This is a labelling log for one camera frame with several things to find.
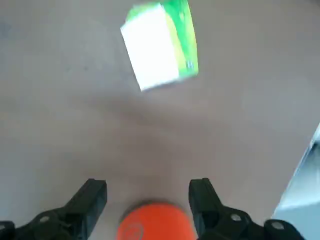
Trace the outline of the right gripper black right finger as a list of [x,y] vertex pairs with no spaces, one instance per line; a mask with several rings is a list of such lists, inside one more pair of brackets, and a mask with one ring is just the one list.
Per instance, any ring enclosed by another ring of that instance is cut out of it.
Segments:
[[199,240],[303,240],[290,223],[268,219],[255,223],[248,213],[225,206],[208,178],[192,179],[188,201]]

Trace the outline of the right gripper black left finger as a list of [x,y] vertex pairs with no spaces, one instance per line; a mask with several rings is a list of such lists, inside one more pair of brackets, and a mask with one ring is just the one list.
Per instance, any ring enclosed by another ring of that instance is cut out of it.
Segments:
[[107,204],[107,182],[89,178],[63,207],[39,213],[25,225],[0,222],[2,240],[87,240]]

